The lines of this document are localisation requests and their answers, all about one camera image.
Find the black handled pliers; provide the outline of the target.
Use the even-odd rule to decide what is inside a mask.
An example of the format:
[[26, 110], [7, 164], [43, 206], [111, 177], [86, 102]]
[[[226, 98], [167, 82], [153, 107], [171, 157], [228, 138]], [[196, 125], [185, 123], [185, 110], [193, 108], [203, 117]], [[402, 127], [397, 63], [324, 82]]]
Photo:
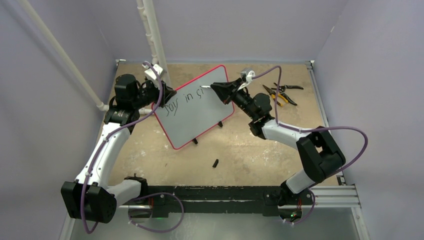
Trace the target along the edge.
[[274, 91], [278, 91], [279, 93], [284, 93], [287, 89], [298, 89], [298, 90], [303, 90], [304, 88], [302, 86], [299, 85], [280, 85], [278, 86], [278, 84], [276, 82], [273, 83], [275, 85], [274, 88], [271, 88]]

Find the black marker cap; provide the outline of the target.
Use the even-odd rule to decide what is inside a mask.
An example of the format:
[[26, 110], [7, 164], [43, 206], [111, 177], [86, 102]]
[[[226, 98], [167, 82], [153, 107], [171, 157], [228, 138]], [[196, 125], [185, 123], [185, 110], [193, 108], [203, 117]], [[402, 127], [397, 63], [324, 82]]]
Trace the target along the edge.
[[216, 168], [218, 164], [219, 164], [219, 159], [216, 159], [215, 162], [213, 163], [212, 167]]

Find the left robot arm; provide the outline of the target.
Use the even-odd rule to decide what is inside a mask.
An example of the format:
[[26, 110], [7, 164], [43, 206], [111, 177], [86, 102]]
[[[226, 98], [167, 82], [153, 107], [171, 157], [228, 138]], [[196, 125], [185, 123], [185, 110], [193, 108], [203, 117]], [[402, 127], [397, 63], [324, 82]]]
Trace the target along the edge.
[[114, 91], [92, 155], [74, 181], [64, 182], [60, 190], [67, 213], [73, 219], [106, 224], [119, 206], [130, 200], [142, 205], [149, 199], [145, 178], [127, 176], [121, 183], [109, 186], [109, 177], [121, 149], [141, 119], [139, 110], [148, 105], [163, 108], [177, 91], [163, 81], [145, 78], [139, 82], [132, 74], [118, 76]]

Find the black base bar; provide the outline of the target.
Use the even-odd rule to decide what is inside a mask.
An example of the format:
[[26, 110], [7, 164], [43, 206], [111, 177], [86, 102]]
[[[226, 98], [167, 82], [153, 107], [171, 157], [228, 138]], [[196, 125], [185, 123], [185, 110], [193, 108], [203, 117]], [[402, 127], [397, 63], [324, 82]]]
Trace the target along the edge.
[[291, 194], [280, 186], [149, 186], [145, 194], [153, 196], [153, 216], [170, 213], [261, 214], [278, 217], [298, 205], [310, 207], [308, 190]]

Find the yellow handled pliers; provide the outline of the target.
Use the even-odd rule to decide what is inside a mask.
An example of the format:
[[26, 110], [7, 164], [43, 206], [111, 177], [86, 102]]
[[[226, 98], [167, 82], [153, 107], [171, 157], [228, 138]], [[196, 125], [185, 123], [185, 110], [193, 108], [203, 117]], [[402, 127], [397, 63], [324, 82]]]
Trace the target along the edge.
[[272, 88], [267, 87], [266, 85], [262, 85], [262, 87], [266, 90], [266, 92], [271, 96], [271, 98], [275, 101], [277, 98], [282, 99], [285, 103], [289, 103], [291, 105], [297, 106], [298, 104], [292, 100], [286, 92], [279, 93], [278, 91], [272, 90]]

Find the red framed whiteboard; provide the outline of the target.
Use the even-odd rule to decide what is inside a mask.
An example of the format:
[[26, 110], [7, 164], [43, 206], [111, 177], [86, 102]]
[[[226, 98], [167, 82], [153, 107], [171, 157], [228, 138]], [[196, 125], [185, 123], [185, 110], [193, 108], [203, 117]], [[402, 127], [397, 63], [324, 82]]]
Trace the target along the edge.
[[178, 150], [235, 112], [233, 103], [224, 104], [209, 86], [228, 82], [227, 69], [218, 65], [176, 89], [164, 107], [154, 113], [170, 145]]

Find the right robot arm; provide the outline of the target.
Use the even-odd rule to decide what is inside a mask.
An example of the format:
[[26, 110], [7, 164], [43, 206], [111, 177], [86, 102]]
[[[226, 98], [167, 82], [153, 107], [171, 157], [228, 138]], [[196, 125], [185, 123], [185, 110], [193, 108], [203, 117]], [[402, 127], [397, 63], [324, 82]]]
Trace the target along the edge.
[[270, 96], [265, 93], [251, 96], [241, 89], [242, 83], [239, 78], [231, 82], [214, 82], [210, 88], [223, 104], [234, 103], [251, 118], [249, 128], [254, 136], [298, 151], [302, 170], [282, 183], [280, 196], [284, 202], [294, 203], [303, 190], [323, 182], [346, 163], [342, 150], [328, 130], [283, 125], [270, 114], [273, 109]]

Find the white PVC pipe frame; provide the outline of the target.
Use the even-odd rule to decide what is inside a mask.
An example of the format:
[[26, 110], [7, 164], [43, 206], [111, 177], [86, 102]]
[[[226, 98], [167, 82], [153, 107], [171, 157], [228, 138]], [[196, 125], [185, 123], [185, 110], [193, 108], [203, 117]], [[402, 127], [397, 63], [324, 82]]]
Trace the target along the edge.
[[[105, 100], [112, 88], [114, 60], [90, 4], [86, 0], [31, 1], [94, 92]], [[1, 109], [28, 119], [67, 112], [95, 115], [89, 95], [19, 2], [11, 0], [6, 5], [15, 26], [9, 30], [10, 40], [2, 40], [3, 49], [10, 53], [11, 75], [1, 88]]]

